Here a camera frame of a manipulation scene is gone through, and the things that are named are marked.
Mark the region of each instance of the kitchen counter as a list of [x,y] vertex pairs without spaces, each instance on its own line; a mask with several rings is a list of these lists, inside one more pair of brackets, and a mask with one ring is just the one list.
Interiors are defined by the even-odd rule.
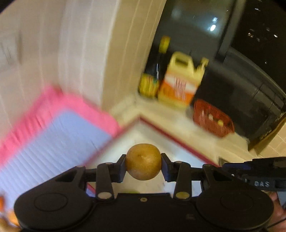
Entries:
[[219,158],[228,162],[262,158],[255,152],[248,152],[247,141],[238,134],[218,138],[197,126],[187,117],[186,112],[178,111],[158,101],[144,99],[138,94],[125,98],[113,107],[110,113],[122,127],[142,116],[215,163]]

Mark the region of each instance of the label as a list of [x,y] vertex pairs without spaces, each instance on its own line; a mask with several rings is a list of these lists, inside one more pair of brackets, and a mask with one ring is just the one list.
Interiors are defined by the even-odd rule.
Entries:
[[269,187],[269,182],[268,181],[265,181],[265,182],[263,182],[263,181],[255,181],[254,182],[254,185],[256,186],[256,187]]
[[160,81],[157,81],[152,75],[142,74],[139,83],[139,93],[150,98],[155,98],[159,89]]
[[160,92],[170,99],[189,104],[198,87],[173,74],[166,74]]

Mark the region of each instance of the red trim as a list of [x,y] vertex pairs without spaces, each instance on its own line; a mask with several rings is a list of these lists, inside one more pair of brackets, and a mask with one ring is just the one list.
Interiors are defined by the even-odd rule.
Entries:
[[[192,153],[193,155],[195,155],[196,157],[198,157],[199,159],[203,160],[204,162],[206,162],[207,164],[212,164],[216,167],[218,167],[217,164],[215,164],[212,160],[209,160],[208,158],[206,158],[204,155],[202,155],[201,153],[199,153],[198,151],[194,150],[193,148],[191,148],[190,146],[186,145],[185,143],[183,143],[182,141],[178,140],[177,138],[171,136],[170,134],[168,134],[167,132],[165,132],[164,130],[162,130],[161,128],[155,126],[152,122],[150,122],[149,120],[147,120],[146,118],[139,116],[138,118],[136,118],[135,120],[133,120],[131,123],[129,123],[126,127],[124,127],[123,129],[121,129],[121,131],[111,140],[109,141],[102,149],[98,150],[94,156],[92,156],[89,161],[85,164],[85,166],[88,166],[89,164],[91,164],[100,154],[102,154],[107,148],[109,148],[110,146],[112,146],[113,143],[115,143],[115,141],[120,138],[122,135],[124,135],[127,131],[129,131],[133,126],[135,126],[136,123],[138,122],[144,122],[145,124],[147,124],[148,126],[152,127],[153,129],[155,129],[156,131],[158,131],[160,134],[162,134],[163,136],[173,140],[175,143],[177,143],[178,145],[180,145],[181,147],[183,147],[184,149],[186,149],[187,151],[189,151],[190,153]],[[95,193],[95,189],[88,184],[88,188]]]
[[89,183],[87,184],[87,188],[88,188],[92,193],[95,194],[95,189],[94,189],[94,187],[92,187]]
[[184,149],[186,149],[187,151],[189,151],[190,153],[192,153],[193,155],[195,155],[196,157],[198,157],[199,159],[203,160],[204,162],[206,162],[207,164],[211,164],[214,165],[216,167],[218,167],[217,164],[215,164],[212,160],[209,160],[208,158],[206,158],[204,155],[202,155],[201,153],[199,153],[198,151],[194,150],[193,148],[189,147],[188,145],[186,145],[185,143],[183,143],[182,141],[178,140],[177,138],[169,135],[168,133],[166,133],[164,130],[162,130],[161,128],[155,126],[152,122],[148,121],[146,118],[140,116],[140,120],[144,123],[146,123],[147,125],[149,125],[150,127],[152,127],[153,129],[155,129],[156,131],[160,132],[162,135],[164,135],[165,137],[173,140],[174,142],[176,142],[178,145],[180,145],[181,147],[183,147]]

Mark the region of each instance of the metal screw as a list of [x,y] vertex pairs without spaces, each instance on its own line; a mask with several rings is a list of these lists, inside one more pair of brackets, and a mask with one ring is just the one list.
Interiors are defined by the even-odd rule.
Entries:
[[101,192],[101,193],[97,194],[97,196],[100,199],[107,200],[107,199],[112,197],[112,194],[110,192]]
[[148,199],[146,197],[142,197],[142,198],[140,198],[140,201],[141,202],[146,202],[146,201],[148,201]]
[[176,198],[180,199],[180,200],[186,200],[190,197],[190,194],[187,192],[178,192],[176,193]]

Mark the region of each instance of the human hand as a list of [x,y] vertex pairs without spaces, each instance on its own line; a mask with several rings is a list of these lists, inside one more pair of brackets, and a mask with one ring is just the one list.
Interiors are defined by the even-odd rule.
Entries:
[[[286,219],[286,210],[281,207],[277,193],[271,193],[269,197],[274,204],[273,215],[269,222],[269,225],[271,226],[281,220]],[[268,230],[271,232],[286,232],[286,220],[270,227]]]

